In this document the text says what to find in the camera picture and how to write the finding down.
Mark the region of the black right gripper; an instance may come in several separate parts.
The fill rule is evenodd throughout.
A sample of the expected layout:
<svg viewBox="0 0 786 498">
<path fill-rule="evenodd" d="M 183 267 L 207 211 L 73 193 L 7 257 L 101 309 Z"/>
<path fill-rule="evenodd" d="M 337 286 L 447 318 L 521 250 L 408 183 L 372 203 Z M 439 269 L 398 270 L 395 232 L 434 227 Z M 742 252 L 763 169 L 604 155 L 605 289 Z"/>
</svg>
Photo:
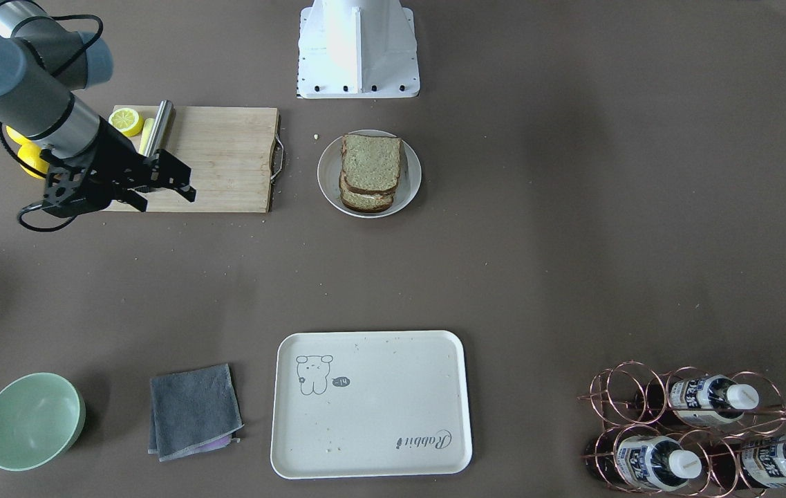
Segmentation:
<svg viewBox="0 0 786 498">
<path fill-rule="evenodd" d="M 139 212 L 147 211 L 147 200 L 135 191 L 144 187 L 151 173 L 151 188 L 174 190 L 196 201 L 191 186 L 191 168 L 166 150 L 151 156 L 151 169 L 117 129 L 101 118 L 95 139 L 80 154 L 58 158 L 51 151 L 41 152 L 49 164 L 41 210 L 57 218 L 70 218 L 106 209 L 117 201 Z"/>
</svg>

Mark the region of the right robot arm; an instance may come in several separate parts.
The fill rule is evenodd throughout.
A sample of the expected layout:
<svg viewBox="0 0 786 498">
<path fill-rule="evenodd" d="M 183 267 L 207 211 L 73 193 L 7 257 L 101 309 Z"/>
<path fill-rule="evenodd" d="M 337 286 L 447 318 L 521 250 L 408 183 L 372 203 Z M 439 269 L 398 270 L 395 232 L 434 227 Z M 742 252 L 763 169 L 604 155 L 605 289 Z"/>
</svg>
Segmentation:
<svg viewBox="0 0 786 498">
<path fill-rule="evenodd" d="M 102 31 L 67 30 L 35 1 L 0 1 L 0 126 L 34 142 L 48 163 L 43 196 L 23 214 L 73 220 L 115 201 L 144 212 L 143 188 L 196 199 L 190 167 L 162 149 L 139 154 L 77 95 L 111 79 Z"/>
</svg>

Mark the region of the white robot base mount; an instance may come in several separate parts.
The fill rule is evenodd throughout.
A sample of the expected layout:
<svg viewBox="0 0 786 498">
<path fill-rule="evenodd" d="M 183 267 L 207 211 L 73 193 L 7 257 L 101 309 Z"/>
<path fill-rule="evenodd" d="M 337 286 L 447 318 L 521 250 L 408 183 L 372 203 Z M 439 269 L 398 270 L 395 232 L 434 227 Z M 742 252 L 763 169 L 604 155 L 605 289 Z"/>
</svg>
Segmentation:
<svg viewBox="0 0 786 498">
<path fill-rule="evenodd" d="M 298 50 L 298 98 L 419 95 L 414 14 L 399 1 L 315 1 L 300 12 Z"/>
</svg>

